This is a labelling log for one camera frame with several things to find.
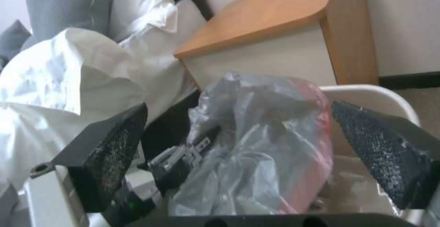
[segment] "grey cushion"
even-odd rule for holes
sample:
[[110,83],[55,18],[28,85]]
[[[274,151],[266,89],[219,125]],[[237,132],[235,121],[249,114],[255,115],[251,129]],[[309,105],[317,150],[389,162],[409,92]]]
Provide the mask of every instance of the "grey cushion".
[[23,43],[30,37],[30,33],[23,24],[16,20],[0,35],[0,57],[9,62],[19,54]]
[[26,0],[33,40],[24,48],[51,39],[66,28],[107,34],[111,0]]
[[0,73],[2,72],[3,68],[8,64],[8,60],[4,57],[0,56]]

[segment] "clear plastic bag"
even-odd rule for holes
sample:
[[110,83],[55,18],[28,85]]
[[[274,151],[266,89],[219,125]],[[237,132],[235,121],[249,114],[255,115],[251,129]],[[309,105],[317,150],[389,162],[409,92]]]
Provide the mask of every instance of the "clear plastic bag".
[[329,102],[296,78],[229,73],[189,112],[215,146],[170,198],[171,216],[303,213],[333,166]]
[[335,155],[331,175],[308,213],[381,213],[400,211],[360,158]]

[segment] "white bin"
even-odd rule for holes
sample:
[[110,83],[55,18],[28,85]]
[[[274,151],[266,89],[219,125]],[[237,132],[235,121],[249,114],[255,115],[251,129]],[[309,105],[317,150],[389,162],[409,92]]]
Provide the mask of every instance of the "white bin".
[[[400,116],[420,126],[417,114],[400,95],[373,85],[325,86],[321,90],[331,100],[343,100],[385,114]],[[339,125],[332,120],[333,149],[336,155],[356,156]],[[403,214],[408,222],[421,225],[423,210],[409,210]]]

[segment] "white pillow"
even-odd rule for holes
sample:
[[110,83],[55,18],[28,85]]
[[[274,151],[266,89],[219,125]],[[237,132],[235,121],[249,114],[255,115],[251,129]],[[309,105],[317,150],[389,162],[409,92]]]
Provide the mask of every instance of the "white pillow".
[[109,36],[120,42],[148,24],[175,33],[176,22],[168,17],[175,12],[174,0],[113,0]]
[[180,0],[177,9],[176,33],[147,26],[119,43],[128,54],[142,62],[143,81],[138,84],[146,92],[147,123],[196,90],[191,76],[173,53],[206,25],[206,20],[191,0]]

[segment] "white bedsheet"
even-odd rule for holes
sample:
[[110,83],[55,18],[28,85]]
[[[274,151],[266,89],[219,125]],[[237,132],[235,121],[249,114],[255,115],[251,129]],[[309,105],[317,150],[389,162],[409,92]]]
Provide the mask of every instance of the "white bedsheet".
[[67,29],[17,55],[0,75],[0,177],[21,188],[88,124],[146,102],[148,123],[195,86],[173,51],[205,21],[190,0],[177,5],[175,34],[147,26],[116,44]]

